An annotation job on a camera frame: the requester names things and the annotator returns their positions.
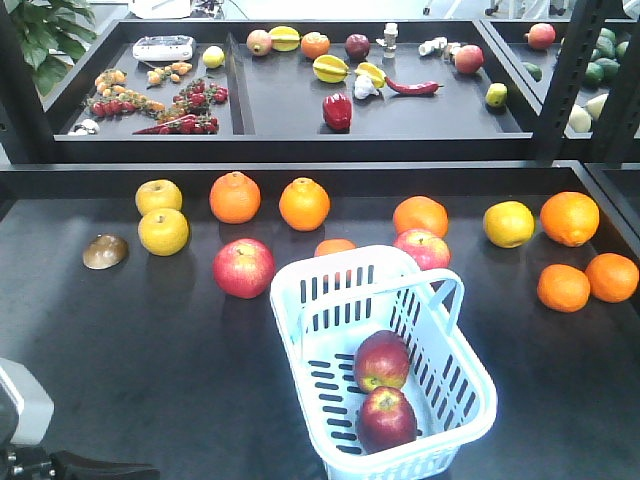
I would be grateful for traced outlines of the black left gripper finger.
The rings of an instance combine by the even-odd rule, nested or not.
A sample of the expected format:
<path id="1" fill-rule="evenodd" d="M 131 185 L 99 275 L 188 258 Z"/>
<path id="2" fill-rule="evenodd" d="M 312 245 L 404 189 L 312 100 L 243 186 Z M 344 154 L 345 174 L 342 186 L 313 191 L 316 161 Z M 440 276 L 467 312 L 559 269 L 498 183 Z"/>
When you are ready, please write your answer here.
<path id="1" fill-rule="evenodd" d="M 85 458 L 69 451 L 51 456 L 56 479 L 154 480 L 160 471 L 150 464 L 109 462 Z"/>

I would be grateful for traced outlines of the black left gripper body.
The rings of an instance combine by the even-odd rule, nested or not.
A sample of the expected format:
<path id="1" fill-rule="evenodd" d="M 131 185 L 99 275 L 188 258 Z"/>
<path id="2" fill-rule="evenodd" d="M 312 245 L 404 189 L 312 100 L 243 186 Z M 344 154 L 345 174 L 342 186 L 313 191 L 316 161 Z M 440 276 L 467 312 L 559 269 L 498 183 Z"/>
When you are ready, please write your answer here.
<path id="1" fill-rule="evenodd" d="M 2 480 L 49 480 L 55 467 L 49 454 L 40 446 L 8 446 L 1 450 Z"/>

